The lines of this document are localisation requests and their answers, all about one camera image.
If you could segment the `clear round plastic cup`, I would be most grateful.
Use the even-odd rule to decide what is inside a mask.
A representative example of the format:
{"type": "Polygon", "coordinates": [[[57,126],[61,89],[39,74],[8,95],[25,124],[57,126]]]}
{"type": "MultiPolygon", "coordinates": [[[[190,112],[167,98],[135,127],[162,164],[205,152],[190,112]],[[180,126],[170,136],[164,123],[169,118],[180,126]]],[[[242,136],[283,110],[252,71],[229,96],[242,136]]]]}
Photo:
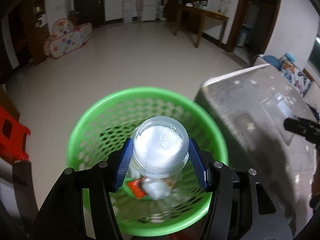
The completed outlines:
{"type": "Polygon", "coordinates": [[[168,116],[145,120],[131,135],[131,166],[141,175],[168,178],[184,168],[189,159],[189,135],[184,126],[168,116]]]}

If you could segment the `clear rectangular plastic tray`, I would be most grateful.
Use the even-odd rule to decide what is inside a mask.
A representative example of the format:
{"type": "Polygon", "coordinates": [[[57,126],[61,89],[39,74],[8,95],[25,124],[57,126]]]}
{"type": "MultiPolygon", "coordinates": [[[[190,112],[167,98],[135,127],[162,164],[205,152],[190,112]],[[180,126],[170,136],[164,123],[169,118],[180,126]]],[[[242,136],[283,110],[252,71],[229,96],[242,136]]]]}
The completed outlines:
{"type": "Polygon", "coordinates": [[[260,106],[287,146],[291,144],[295,135],[284,128],[286,118],[299,117],[314,120],[309,106],[301,98],[294,95],[273,93],[267,99],[262,100],[260,106]]]}

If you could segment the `white tissue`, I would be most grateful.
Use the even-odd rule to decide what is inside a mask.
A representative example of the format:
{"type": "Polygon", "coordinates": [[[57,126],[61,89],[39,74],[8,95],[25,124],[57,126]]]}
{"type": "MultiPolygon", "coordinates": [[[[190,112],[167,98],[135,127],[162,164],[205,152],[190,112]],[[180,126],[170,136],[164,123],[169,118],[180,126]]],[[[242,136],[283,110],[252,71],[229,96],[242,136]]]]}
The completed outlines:
{"type": "Polygon", "coordinates": [[[171,188],[163,179],[143,177],[141,187],[152,200],[167,198],[171,193],[171,188]]]}

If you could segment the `orange snack wrapper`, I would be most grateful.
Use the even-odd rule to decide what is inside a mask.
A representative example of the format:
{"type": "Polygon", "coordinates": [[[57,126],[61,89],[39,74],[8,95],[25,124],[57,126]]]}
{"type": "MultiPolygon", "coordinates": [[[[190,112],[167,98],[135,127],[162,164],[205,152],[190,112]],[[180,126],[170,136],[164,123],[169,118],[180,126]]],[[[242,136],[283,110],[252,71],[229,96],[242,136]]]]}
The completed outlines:
{"type": "Polygon", "coordinates": [[[130,191],[133,193],[135,198],[142,199],[147,195],[146,192],[142,189],[141,178],[133,181],[128,181],[126,184],[129,187],[130,191]]]}

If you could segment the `patterned sofa cushion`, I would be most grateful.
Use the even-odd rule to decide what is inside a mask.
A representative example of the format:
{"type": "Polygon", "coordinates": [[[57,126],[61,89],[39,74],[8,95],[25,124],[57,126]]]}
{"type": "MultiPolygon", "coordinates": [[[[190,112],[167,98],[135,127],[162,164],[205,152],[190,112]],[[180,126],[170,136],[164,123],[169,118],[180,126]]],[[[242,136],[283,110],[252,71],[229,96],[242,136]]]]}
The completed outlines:
{"type": "Polygon", "coordinates": [[[311,87],[311,80],[307,75],[296,67],[294,64],[295,59],[289,53],[286,53],[280,58],[281,68],[280,72],[283,77],[285,77],[294,89],[300,94],[301,97],[304,97],[311,87]]]}

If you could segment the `blue chair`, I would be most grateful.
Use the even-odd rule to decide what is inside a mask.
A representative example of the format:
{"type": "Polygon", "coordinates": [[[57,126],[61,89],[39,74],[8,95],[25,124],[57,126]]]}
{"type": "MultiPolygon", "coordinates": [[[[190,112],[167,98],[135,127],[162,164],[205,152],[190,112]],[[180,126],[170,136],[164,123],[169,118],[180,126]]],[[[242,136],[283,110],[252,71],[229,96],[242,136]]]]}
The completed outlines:
{"type": "Polygon", "coordinates": [[[272,55],[260,54],[260,55],[258,55],[257,59],[264,60],[265,62],[274,66],[278,71],[281,70],[281,66],[282,66],[281,61],[272,55]]]}

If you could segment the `red plastic stool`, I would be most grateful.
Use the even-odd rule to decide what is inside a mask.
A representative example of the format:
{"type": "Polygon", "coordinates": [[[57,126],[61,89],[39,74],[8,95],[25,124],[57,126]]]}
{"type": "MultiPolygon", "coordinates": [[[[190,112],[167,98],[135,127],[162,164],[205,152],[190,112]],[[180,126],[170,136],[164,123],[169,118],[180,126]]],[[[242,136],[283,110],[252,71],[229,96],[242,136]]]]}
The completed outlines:
{"type": "Polygon", "coordinates": [[[29,155],[25,151],[28,135],[31,131],[1,107],[1,158],[10,164],[28,161],[29,155]]]}

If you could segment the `polka dot play tent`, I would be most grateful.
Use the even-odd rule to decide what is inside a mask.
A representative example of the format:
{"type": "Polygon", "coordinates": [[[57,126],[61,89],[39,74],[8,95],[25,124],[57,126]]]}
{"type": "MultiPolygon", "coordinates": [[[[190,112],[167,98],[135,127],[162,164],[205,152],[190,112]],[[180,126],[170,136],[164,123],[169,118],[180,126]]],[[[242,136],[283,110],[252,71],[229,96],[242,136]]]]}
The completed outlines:
{"type": "Polygon", "coordinates": [[[81,48],[92,36],[92,24],[75,26],[69,19],[57,20],[52,27],[52,34],[45,40],[43,50],[46,56],[58,59],[81,48]]]}

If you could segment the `white water dispenser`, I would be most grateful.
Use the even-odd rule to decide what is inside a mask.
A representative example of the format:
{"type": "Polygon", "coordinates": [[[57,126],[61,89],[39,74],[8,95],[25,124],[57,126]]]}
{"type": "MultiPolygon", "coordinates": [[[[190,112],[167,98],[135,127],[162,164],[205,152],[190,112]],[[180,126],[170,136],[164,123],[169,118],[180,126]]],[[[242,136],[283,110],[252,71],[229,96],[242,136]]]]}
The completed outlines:
{"type": "Polygon", "coordinates": [[[129,23],[133,19],[132,0],[123,0],[123,22],[129,23]]]}

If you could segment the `dark wooden shelf cabinet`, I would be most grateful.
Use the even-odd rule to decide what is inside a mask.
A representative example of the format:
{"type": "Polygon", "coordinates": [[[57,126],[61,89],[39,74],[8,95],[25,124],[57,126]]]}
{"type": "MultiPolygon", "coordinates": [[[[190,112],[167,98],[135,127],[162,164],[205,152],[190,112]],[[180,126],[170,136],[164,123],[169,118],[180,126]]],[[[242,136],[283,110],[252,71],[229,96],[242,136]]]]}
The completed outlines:
{"type": "Polygon", "coordinates": [[[50,36],[45,0],[26,0],[23,13],[24,31],[33,63],[46,60],[44,42],[50,36]]]}

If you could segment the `brown wooden table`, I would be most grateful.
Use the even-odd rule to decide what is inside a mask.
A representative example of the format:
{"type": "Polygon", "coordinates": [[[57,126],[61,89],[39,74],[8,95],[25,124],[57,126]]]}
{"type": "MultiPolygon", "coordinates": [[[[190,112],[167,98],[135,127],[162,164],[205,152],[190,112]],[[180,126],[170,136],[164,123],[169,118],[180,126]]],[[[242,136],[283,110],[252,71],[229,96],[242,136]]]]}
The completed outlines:
{"type": "Polygon", "coordinates": [[[195,8],[195,7],[188,7],[186,5],[178,4],[177,5],[176,21],[175,21],[175,29],[174,29],[175,36],[177,36],[178,30],[180,29],[181,15],[182,15],[182,12],[184,12],[184,11],[200,16],[199,31],[197,32],[197,39],[194,44],[195,48],[199,47],[202,33],[204,30],[206,18],[212,18],[212,19],[219,20],[222,22],[222,28],[220,31],[220,36],[219,36],[219,41],[218,41],[218,47],[221,47],[223,36],[225,34],[225,29],[226,29],[226,26],[227,26],[227,23],[229,20],[228,17],[221,15],[218,12],[212,12],[209,10],[203,10],[203,9],[199,9],[199,8],[195,8]]]}

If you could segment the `dark wooden entrance door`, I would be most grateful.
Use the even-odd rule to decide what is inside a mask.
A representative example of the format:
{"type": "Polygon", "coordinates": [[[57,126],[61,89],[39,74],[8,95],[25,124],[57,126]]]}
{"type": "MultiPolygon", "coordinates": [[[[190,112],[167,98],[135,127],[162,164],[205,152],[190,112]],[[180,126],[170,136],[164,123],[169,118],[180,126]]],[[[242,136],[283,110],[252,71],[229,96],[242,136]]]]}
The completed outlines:
{"type": "Polygon", "coordinates": [[[104,0],[73,0],[78,24],[91,23],[99,27],[105,23],[104,0]]]}

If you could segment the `white refrigerator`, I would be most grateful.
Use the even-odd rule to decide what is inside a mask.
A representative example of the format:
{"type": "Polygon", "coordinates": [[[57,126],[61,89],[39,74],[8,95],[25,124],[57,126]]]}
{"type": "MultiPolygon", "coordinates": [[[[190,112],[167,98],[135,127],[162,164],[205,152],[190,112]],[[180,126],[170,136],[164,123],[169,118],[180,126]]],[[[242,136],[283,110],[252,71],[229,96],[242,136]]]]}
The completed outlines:
{"type": "Polygon", "coordinates": [[[137,18],[141,22],[155,21],[157,15],[157,0],[136,0],[137,18]]]}

